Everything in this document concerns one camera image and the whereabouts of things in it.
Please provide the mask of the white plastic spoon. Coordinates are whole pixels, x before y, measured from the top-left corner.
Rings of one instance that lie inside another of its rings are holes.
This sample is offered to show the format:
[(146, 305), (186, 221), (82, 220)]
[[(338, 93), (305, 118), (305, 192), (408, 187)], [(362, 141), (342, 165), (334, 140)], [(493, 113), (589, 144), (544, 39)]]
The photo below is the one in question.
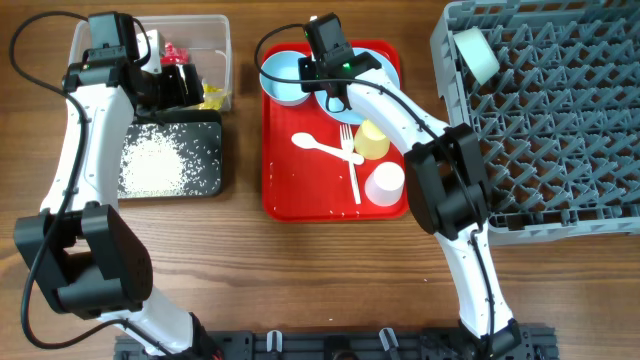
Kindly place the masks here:
[(311, 134), (305, 132), (298, 132), (292, 135), (291, 141), (299, 148), (306, 150), (320, 150), (344, 161), (351, 160), (355, 165), (363, 165), (364, 157), (355, 152), (347, 152), (343, 149), (331, 147), (318, 142)]

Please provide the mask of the white plastic cup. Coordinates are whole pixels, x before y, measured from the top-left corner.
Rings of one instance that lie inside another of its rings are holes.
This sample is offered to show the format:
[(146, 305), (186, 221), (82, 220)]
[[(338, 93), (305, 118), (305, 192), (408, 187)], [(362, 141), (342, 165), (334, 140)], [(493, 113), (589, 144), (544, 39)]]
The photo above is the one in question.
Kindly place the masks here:
[(389, 207), (400, 200), (404, 183), (403, 168), (394, 162), (383, 162), (367, 178), (365, 194), (374, 205)]

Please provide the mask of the light blue plate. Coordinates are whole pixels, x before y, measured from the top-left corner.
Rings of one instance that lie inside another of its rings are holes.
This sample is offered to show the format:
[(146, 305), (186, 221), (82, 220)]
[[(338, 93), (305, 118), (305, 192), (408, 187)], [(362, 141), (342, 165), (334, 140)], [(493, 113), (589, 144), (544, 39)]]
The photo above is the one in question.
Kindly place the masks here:
[[(389, 53), (382, 52), (381, 50), (363, 47), (354, 48), (355, 55), (365, 52), (370, 53), (376, 60), (378, 60), (392, 83), (396, 87), (400, 87), (398, 61), (393, 61)], [(336, 121), (349, 125), (360, 125), (365, 120), (365, 117), (360, 113), (354, 110), (345, 109), (339, 99), (329, 98), (324, 90), (316, 91), (315, 98), (321, 110)]]

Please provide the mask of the yellow plastic cup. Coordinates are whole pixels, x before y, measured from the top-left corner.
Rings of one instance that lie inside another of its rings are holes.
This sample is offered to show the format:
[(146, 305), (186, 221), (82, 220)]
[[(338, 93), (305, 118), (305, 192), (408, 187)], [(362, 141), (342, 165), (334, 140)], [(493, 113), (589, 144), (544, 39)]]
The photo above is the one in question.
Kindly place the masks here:
[(388, 153), (390, 140), (371, 120), (365, 119), (354, 136), (354, 147), (366, 160), (379, 160)]

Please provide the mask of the white plastic fork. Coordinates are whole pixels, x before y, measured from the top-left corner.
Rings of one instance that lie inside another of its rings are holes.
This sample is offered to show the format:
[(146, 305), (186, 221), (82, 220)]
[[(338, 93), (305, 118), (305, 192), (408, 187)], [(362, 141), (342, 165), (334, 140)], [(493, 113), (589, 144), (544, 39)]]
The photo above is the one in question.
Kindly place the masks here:
[(346, 155), (347, 155), (354, 201), (356, 205), (360, 205), (361, 195), (360, 195), (357, 176), (356, 176), (355, 164), (352, 158), (353, 151), (354, 151), (354, 139), (353, 139), (351, 127), (348, 124), (340, 125), (340, 141), (341, 141), (342, 149), (346, 152)]

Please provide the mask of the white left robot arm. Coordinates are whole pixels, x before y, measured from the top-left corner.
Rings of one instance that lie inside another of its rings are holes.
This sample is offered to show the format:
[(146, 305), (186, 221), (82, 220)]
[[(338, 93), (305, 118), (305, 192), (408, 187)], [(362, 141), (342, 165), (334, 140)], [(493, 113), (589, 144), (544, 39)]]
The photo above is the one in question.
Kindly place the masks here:
[(92, 45), (57, 88), (68, 120), (54, 181), (39, 213), (15, 225), (29, 268), (21, 306), (39, 289), (53, 311), (118, 327), (149, 357), (220, 359), (198, 318), (154, 286), (149, 253), (118, 211), (130, 125), (186, 117), (204, 99), (197, 72), (163, 64), (164, 43), (131, 15), (97, 13), (87, 23)]

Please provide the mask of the yellow foil wrapper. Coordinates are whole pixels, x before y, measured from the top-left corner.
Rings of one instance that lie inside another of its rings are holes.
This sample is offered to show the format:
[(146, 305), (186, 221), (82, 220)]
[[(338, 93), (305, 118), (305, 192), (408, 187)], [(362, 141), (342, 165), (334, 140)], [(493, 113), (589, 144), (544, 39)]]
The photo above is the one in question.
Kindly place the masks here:
[(203, 87), (203, 102), (198, 105), (199, 110), (216, 110), (219, 111), (227, 99), (228, 92), (221, 88), (211, 86), (205, 82)]

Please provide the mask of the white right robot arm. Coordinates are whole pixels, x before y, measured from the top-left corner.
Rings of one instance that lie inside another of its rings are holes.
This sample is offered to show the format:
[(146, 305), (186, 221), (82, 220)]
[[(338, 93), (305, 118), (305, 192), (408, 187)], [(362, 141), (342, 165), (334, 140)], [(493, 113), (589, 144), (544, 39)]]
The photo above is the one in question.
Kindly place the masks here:
[(312, 55), (304, 89), (324, 90), (372, 121), (403, 155), (410, 210), (434, 235), (456, 287), (466, 345), (496, 359), (521, 342), (502, 295), (487, 234), (491, 190), (479, 140), (421, 109), (368, 53), (355, 54), (334, 13), (303, 26)]

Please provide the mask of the red strawberry candy wrapper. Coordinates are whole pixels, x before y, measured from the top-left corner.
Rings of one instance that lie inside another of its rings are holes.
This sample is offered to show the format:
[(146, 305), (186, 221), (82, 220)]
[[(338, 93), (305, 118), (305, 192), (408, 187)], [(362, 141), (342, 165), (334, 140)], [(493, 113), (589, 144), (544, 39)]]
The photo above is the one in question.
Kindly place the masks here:
[(165, 53), (161, 57), (162, 65), (185, 65), (190, 62), (189, 51), (186, 48), (178, 48), (167, 42), (164, 50)]

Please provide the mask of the mint green bowl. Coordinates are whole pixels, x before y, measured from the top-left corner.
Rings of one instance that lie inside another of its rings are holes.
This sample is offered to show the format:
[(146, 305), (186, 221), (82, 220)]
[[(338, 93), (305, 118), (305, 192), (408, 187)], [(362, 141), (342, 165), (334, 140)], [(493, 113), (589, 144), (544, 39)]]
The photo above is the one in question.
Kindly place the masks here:
[(453, 35), (454, 43), (480, 85), (498, 73), (500, 65), (487, 39), (477, 27)]

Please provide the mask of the light blue small bowl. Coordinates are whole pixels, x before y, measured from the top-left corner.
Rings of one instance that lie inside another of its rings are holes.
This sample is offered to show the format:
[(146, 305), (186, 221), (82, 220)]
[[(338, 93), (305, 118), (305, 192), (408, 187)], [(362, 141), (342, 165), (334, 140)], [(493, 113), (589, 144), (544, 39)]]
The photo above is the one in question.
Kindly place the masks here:
[[(261, 69), (268, 75), (287, 80), (299, 80), (298, 60), (305, 55), (296, 51), (280, 51), (268, 57)], [(260, 84), (266, 94), (277, 104), (293, 107), (305, 102), (310, 94), (303, 92), (300, 84), (284, 83), (260, 75)]]

